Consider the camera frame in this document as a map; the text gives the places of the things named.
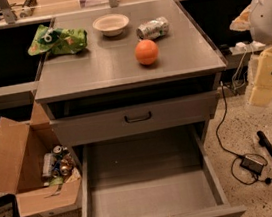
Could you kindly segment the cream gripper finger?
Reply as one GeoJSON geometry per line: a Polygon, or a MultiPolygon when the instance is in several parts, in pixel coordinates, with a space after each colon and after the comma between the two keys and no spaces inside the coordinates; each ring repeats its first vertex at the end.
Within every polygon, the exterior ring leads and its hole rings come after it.
{"type": "Polygon", "coordinates": [[[272,46],[260,55],[251,56],[247,76],[246,97],[249,108],[267,107],[272,101],[272,46]]]}

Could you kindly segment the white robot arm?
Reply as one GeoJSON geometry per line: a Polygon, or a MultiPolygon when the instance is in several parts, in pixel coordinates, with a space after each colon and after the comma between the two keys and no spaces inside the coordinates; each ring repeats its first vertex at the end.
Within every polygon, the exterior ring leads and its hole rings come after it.
{"type": "Polygon", "coordinates": [[[252,39],[267,48],[250,57],[246,104],[265,108],[272,101],[272,0],[251,0],[248,18],[252,39]]]}

